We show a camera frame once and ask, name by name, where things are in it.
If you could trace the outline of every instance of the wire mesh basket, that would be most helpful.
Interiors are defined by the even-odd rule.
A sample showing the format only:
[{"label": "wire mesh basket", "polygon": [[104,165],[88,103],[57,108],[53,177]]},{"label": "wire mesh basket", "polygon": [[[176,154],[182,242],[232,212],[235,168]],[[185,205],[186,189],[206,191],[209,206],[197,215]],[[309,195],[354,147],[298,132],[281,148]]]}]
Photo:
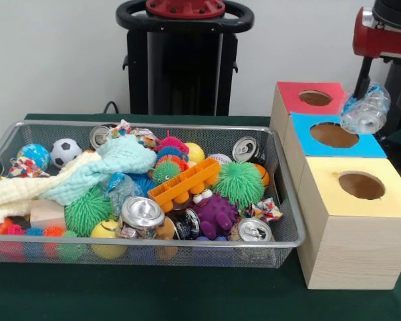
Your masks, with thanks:
[{"label": "wire mesh basket", "polygon": [[[89,149],[90,131],[100,124],[38,120],[18,122],[0,140],[0,174],[9,170],[9,160],[26,144],[38,143],[51,148],[59,138],[72,138],[83,149]],[[274,132],[263,127],[240,126],[132,124],[132,127],[149,128],[157,137],[165,137],[170,129],[172,135],[182,141],[202,146],[205,154],[232,155],[232,148],[240,138],[255,138],[264,153],[264,167],[271,177],[265,198],[273,197],[283,213],[279,221],[270,223],[275,241],[165,241],[0,235],[0,261],[278,268],[291,250],[303,242],[305,230],[299,205],[281,143]],[[51,167],[49,173],[54,175],[55,171]],[[96,254],[95,248],[100,248],[101,256]],[[113,253],[116,251],[124,253],[115,259],[104,259],[115,256]]]}]

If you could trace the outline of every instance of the light blue towel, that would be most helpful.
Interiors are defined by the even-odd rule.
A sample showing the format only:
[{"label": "light blue towel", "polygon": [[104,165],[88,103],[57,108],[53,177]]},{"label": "light blue towel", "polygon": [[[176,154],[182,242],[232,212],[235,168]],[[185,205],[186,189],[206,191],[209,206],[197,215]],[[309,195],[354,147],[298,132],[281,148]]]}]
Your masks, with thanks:
[{"label": "light blue towel", "polygon": [[156,162],[156,153],[139,144],[134,135],[109,140],[97,153],[102,160],[80,167],[69,179],[43,193],[40,198],[70,205],[94,185],[110,179],[114,173],[145,174]]}]

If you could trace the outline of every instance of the stacked boxes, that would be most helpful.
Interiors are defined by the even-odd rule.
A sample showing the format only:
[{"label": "stacked boxes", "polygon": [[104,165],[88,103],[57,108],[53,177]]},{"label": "stacked boxes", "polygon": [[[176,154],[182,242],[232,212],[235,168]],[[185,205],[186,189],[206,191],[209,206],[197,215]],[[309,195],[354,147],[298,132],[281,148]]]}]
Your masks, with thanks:
[{"label": "stacked boxes", "polygon": [[340,128],[343,99],[339,84],[276,87],[271,127],[307,230],[300,263],[309,289],[392,289],[401,272],[401,178],[372,135]]}]

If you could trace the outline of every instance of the green spiky ball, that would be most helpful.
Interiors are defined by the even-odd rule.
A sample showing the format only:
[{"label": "green spiky ball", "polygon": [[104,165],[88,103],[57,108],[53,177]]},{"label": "green spiky ball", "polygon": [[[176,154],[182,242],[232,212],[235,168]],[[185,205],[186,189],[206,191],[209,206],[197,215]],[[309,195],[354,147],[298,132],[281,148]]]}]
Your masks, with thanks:
[{"label": "green spiky ball", "polygon": [[228,197],[230,204],[246,209],[261,201],[264,194],[259,170],[252,163],[228,163],[221,165],[219,179],[213,191]]},{"label": "green spiky ball", "polygon": [[171,178],[177,176],[181,173],[180,167],[172,162],[171,160],[167,160],[166,162],[160,163],[153,172],[153,181],[160,185],[170,180]]},{"label": "green spiky ball", "polygon": [[[73,231],[66,231],[62,237],[77,237]],[[59,258],[66,262],[76,262],[86,252],[86,244],[61,243],[58,246]]]},{"label": "green spiky ball", "polygon": [[83,197],[65,207],[67,229],[80,237],[89,237],[94,227],[108,219],[112,212],[110,199],[98,185],[92,187]]}]

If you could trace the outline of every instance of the colorful wrapper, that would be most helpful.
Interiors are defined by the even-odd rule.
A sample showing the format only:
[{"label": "colorful wrapper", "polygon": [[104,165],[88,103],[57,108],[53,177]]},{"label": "colorful wrapper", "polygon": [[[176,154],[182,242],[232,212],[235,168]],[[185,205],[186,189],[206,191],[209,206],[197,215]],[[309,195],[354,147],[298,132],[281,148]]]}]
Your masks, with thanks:
[{"label": "colorful wrapper", "polygon": [[282,217],[278,206],[275,205],[272,198],[252,204],[248,211],[248,215],[252,218],[260,219],[263,222],[278,221]]},{"label": "colorful wrapper", "polygon": [[129,122],[124,119],[120,121],[120,124],[114,128],[111,128],[106,134],[106,140],[119,138],[127,134],[133,134],[137,138],[138,142],[146,148],[155,149],[159,145],[158,138],[147,128],[134,128],[131,129]]},{"label": "colorful wrapper", "polygon": [[11,159],[12,167],[6,175],[6,178],[12,179],[14,177],[49,177],[50,175],[42,171],[34,160],[21,156]]}]

